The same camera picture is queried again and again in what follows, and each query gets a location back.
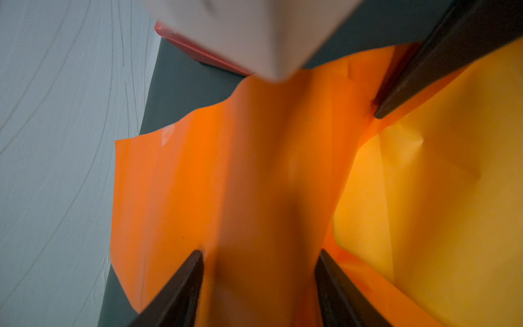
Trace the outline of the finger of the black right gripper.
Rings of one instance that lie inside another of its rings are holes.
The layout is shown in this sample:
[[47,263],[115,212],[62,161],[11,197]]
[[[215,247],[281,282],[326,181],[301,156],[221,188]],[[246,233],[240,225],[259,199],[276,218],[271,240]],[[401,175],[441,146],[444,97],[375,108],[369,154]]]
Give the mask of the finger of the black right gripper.
[[454,1],[384,81],[375,118],[387,117],[431,84],[521,37],[521,1]]

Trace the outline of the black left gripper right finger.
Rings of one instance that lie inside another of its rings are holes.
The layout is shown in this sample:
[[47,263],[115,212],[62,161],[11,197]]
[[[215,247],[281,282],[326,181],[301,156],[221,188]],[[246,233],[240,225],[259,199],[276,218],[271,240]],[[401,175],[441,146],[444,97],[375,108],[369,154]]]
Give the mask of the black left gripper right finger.
[[324,326],[391,327],[324,249],[320,252],[314,274]]

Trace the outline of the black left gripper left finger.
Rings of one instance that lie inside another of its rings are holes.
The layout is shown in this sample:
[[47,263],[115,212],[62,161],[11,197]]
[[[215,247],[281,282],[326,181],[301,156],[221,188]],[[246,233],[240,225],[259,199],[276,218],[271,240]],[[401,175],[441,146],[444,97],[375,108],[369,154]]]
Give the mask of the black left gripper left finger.
[[194,326],[203,279],[203,253],[195,250],[130,326]]

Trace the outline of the orange wrapping paper sheet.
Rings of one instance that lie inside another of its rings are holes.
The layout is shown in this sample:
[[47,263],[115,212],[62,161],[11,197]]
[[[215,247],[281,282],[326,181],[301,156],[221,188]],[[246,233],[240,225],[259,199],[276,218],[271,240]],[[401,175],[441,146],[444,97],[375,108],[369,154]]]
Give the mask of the orange wrapping paper sheet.
[[318,326],[325,249],[394,326],[522,325],[522,41],[384,119],[405,45],[116,143],[111,261],[140,312],[191,252],[199,326]]

